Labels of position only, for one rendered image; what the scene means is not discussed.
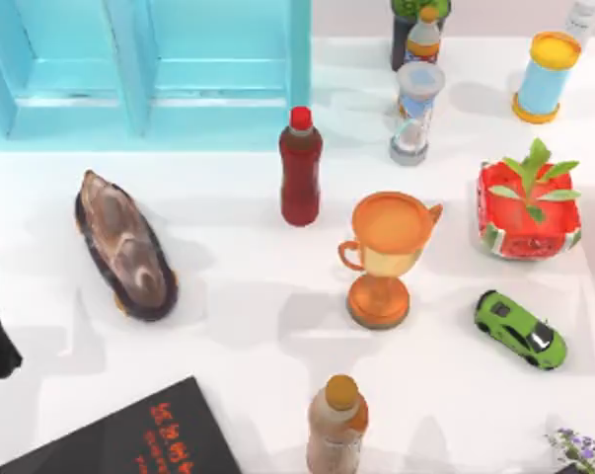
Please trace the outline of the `red bottle with red cap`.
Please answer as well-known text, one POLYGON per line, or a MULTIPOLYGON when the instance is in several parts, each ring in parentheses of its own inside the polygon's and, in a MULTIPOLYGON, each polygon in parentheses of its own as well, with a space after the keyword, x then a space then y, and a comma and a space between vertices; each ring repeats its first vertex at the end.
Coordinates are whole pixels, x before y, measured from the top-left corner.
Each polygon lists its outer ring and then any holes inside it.
POLYGON ((306 106, 291 109, 278 142, 282 163, 280 209, 286 222, 304 227, 320 210, 320 158, 323 139, 306 106))

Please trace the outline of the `orange gold trophy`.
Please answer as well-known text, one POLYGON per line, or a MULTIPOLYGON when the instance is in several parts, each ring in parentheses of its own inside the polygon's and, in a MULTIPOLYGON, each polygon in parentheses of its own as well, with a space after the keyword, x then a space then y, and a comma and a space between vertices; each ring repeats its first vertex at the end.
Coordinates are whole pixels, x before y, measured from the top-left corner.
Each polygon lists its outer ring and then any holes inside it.
POLYGON ((361 273, 346 298, 359 325, 386 330, 406 319, 410 295, 401 277, 419 260, 442 212, 441 204, 428 207, 400 192, 374 193, 356 205, 354 238, 337 252, 347 268, 361 273))

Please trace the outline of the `grey hourglass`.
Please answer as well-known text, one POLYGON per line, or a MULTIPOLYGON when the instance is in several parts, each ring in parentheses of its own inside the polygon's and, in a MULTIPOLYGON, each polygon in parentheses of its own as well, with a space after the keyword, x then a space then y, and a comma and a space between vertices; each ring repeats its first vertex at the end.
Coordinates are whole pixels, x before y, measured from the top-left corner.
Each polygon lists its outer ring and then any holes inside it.
POLYGON ((445 86, 445 74, 436 64, 412 61, 398 70, 397 81, 400 115, 390 157, 401 166, 415 166, 426 157, 434 101, 445 86))

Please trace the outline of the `beige bottle with orange cap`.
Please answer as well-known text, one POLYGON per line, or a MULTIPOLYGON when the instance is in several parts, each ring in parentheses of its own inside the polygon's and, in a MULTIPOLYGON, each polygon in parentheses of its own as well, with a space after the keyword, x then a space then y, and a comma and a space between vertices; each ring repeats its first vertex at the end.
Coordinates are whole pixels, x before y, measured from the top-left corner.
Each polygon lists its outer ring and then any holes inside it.
POLYGON ((308 422, 310 474, 356 474, 369 411, 354 379, 345 374, 332 376, 314 396, 308 422))

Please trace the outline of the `light blue rack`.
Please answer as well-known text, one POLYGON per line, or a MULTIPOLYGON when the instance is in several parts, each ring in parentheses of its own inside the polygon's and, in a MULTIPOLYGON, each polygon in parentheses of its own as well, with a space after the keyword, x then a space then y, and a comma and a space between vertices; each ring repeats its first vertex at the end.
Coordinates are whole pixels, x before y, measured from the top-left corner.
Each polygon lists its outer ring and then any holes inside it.
POLYGON ((0 0, 0 151, 258 150, 310 102, 312 0, 0 0))

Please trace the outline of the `red watermelon plant pot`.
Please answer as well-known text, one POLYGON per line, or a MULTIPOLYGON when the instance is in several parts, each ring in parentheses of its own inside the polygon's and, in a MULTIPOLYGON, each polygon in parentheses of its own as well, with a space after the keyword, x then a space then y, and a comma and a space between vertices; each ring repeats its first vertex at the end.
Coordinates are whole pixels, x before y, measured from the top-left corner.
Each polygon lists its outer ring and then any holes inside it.
POLYGON ((481 165, 477 181, 480 238, 494 255, 541 261, 570 250, 581 238, 580 192, 570 171, 576 161, 553 163, 539 138, 521 161, 505 157, 481 165))

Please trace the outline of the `dark pot with green plant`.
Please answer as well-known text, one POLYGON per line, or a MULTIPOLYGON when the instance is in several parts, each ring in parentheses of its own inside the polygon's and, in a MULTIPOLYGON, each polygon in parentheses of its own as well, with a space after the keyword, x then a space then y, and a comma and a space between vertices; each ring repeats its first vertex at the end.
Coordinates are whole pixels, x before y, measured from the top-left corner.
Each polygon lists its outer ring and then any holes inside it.
POLYGON ((391 0, 390 4, 394 19, 390 62, 392 70, 397 71, 403 64, 407 37, 419 11, 428 5, 435 7, 438 11, 437 28, 442 32, 452 5, 451 0, 391 0))

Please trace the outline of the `clear bottle with orange label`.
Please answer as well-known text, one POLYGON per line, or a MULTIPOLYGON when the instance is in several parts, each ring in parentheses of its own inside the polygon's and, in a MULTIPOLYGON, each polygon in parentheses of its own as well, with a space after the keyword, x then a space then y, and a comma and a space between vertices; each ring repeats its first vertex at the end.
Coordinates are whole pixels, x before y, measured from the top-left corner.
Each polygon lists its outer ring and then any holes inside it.
POLYGON ((424 61, 435 63, 439 53, 441 34, 437 26, 438 10, 433 6, 423 7, 408 38, 404 62, 424 61))

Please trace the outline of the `green toy car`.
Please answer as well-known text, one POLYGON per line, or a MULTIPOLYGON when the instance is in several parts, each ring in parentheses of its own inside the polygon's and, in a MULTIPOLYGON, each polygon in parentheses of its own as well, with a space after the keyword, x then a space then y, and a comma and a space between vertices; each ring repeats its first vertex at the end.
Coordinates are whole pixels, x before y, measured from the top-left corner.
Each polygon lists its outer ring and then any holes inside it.
POLYGON ((567 344, 548 321, 539 320, 495 289, 480 296, 474 321, 480 331, 541 370, 554 370, 566 359, 567 344))

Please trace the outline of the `black book with red print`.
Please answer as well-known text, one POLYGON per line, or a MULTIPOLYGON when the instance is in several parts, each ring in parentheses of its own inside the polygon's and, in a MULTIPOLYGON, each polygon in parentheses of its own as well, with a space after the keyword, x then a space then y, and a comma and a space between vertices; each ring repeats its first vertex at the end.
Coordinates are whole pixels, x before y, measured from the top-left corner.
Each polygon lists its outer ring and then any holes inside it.
POLYGON ((243 474, 193 376, 0 466, 0 474, 243 474))

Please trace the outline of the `blue and yellow can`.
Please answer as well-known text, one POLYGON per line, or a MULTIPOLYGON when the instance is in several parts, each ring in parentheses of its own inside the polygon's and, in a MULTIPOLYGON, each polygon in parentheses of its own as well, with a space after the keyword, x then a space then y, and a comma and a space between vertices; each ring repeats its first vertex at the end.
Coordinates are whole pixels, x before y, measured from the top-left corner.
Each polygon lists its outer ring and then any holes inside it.
POLYGON ((581 46, 562 32, 540 32, 532 38, 530 60, 522 83, 512 99, 512 111, 533 124, 552 121, 571 68, 578 61, 581 46))

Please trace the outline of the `purple flower plant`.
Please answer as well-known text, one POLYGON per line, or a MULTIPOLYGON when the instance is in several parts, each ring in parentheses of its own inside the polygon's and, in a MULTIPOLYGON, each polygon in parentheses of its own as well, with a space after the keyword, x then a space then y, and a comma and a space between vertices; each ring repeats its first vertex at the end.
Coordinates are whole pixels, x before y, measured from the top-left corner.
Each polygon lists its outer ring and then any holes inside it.
POLYGON ((555 463, 555 474, 595 474, 595 438, 559 428, 545 438, 555 463))

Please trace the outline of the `white bottle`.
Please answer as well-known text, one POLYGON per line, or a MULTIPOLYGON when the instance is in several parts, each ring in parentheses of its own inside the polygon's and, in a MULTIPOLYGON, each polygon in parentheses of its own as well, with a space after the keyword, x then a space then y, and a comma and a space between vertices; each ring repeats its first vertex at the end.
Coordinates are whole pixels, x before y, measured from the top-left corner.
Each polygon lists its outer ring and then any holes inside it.
POLYGON ((584 49, 595 26, 595 0, 573 0, 564 23, 564 32, 584 49))

